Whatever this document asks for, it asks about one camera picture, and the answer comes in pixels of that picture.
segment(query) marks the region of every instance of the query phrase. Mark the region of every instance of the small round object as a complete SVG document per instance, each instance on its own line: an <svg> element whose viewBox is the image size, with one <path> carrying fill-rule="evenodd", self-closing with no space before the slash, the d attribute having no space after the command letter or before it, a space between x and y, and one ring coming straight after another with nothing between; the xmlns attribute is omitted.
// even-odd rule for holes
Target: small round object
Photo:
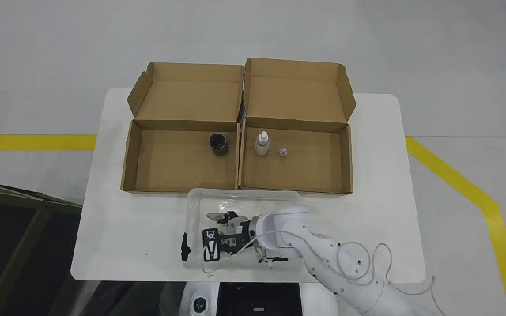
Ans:
<svg viewBox="0 0 506 316"><path fill-rule="evenodd" d="M203 313L206 310L207 302L203 297L198 297L195 301L193 301L193 311L195 313Z"/></svg>
<svg viewBox="0 0 506 316"><path fill-rule="evenodd" d="M228 152L227 138L223 134L213 134L209 137L209 147L214 155L223 156Z"/></svg>
<svg viewBox="0 0 506 316"><path fill-rule="evenodd" d="M279 156L286 157L288 155L288 149L279 149Z"/></svg>

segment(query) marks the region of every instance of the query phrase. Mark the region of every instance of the box lid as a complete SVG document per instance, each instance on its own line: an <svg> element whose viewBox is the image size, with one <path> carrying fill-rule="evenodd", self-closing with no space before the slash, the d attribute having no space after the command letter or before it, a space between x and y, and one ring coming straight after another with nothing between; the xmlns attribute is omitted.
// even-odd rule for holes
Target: box lid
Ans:
<svg viewBox="0 0 506 316"><path fill-rule="evenodd" d="M136 119L236 122L243 78L240 65L151 62L127 100Z"/></svg>
<svg viewBox="0 0 506 316"><path fill-rule="evenodd" d="M248 117L348 122L355 99L341 64L249 58L244 106Z"/></svg>

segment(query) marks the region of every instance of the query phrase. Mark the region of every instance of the pink round object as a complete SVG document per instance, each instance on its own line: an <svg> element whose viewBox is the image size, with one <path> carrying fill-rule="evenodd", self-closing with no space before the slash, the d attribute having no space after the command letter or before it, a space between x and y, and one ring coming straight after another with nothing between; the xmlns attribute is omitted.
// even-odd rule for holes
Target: pink round object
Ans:
<svg viewBox="0 0 506 316"><path fill-rule="evenodd" d="M288 149L279 149L279 156L286 157L288 155Z"/></svg>

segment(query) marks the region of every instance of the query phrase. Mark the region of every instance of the cardboard box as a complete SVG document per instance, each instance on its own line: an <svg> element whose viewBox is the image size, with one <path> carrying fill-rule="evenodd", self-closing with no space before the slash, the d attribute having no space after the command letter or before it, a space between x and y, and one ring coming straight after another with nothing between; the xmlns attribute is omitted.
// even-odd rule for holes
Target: cardboard box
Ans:
<svg viewBox="0 0 506 316"><path fill-rule="evenodd" d="M243 66L150 63L128 96L121 190L236 189L243 78ZM214 133L227 137L227 155L211 151Z"/></svg>
<svg viewBox="0 0 506 316"><path fill-rule="evenodd" d="M353 192L351 128L355 99L343 65L249 58L244 83L239 186ZM263 130L269 152L255 153ZM280 148L288 149L280 157Z"/></svg>

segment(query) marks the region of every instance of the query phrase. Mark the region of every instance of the white robotic arm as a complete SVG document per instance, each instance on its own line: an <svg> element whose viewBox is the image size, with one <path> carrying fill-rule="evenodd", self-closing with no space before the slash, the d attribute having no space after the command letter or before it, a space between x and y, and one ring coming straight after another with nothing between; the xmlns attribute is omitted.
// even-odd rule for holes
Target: white robotic arm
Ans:
<svg viewBox="0 0 506 316"><path fill-rule="evenodd" d="M368 263L354 258L339 242L311 232L303 206L279 209L251 220L230 213L209 213L221 229L202 232L204 261L219 261L220 253L239 255L249 246L260 250L263 261L302 257L308 272L359 314L367 316L436 315L408 301L393 284L374 275Z"/></svg>
<svg viewBox="0 0 506 316"><path fill-rule="evenodd" d="M306 216L306 208L297 206L254 217L249 226L250 233L254 231L257 236L258 244L254 246L285 257L302 257L309 273L359 314L436 315L406 300L392 284L373 276L365 262L353 258L338 242L313 234Z"/></svg>

